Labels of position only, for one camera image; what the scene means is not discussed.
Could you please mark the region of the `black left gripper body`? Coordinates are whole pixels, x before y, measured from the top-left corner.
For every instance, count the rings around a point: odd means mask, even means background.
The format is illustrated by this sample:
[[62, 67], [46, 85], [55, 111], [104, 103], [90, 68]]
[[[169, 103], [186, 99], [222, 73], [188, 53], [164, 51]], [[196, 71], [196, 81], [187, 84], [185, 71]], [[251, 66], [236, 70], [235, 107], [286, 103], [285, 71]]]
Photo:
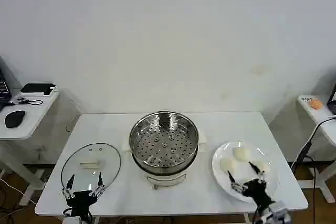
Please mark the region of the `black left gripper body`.
[[92, 214], [89, 207], [98, 201], [97, 197], [89, 196], [91, 190], [76, 191], [74, 197], [66, 198], [66, 203], [69, 209], [66, 212], [71, 211], [70, 216], [75, 217], [91, 217]]

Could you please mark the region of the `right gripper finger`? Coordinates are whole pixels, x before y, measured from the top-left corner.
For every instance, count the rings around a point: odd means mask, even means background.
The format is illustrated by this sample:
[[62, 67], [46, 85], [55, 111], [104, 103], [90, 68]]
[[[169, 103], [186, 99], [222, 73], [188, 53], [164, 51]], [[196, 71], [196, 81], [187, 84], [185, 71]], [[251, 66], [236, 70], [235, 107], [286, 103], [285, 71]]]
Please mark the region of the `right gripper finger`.
[[257, 180], [260, 183], [264, 183], [265, 182], [265, 171], [260, 169], [257, 165], [253, 164], [252, 162], [249, 162], [249, 165], [251, 166], [251, 168], [257, 175], [257, 177], [253, 178], [253, 180]]
[[237, 183], [235, 181], [234, 177], [232, 176], [232, 174], [231, 174], [231, 172], [229, 170], [227, 171], [227, 173], [229, 175], [229, 180], [230, 180], [231, 188], [234, 191], [245, 191], [247, 189], [246, 185]]

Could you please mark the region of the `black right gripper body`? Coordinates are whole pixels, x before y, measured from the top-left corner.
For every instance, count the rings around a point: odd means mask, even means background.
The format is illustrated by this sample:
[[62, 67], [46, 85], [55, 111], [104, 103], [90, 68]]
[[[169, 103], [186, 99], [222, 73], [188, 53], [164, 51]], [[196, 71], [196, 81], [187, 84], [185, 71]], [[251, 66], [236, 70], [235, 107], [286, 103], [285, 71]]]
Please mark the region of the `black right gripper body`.
[[267, 195], [266, 182], [255, 178], [243, 184], [245, 189], [243, 190], [243, 196], [251, 197], [257, 206], [269, 206], [274, 201]]

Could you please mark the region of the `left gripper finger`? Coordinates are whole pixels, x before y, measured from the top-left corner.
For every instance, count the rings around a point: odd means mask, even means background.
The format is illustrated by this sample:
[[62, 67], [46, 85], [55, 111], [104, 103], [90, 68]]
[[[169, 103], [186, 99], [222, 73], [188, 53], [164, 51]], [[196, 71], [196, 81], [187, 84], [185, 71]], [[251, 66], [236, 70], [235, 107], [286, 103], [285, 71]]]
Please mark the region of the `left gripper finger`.
[[91, 190], [89, 196], [99, 198], [103, 192], [105, 191], [105, 184], [103, 183], [103, 178], [101, 172], [99, 173], [98, 184], [97, 186]]
[[72, 197], [74, 197], [74, 194], [72, 192], [74, 178], [75, 178], [75, 175], [73, 174], [71, 176], [71, 178], [68, 180], [68, 182], [66, 184], [66, 187], [62, 189], [62, 194], [63, 194], [63, 196], [65, 198], [72, 198]]

